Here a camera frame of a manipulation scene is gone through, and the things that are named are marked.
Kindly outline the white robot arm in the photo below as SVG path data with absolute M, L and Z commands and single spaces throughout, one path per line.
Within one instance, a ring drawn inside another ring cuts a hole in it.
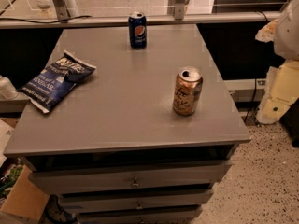
M 272 41 L 276 55 L 285 60 L 279 68 L 269 68 L 256 114 L 261 124 L 272 124 L 299 98 L 299 0 L 291 0 L 279 18 L 259 30 L 255 39 Z

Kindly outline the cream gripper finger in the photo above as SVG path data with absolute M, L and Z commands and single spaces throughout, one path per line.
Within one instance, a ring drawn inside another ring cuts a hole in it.
M 264 91 L 256 119 L 261 124 L 272 124 L 299 98 L 299 62 L 286 61 L 279 68 L 270 67 Z

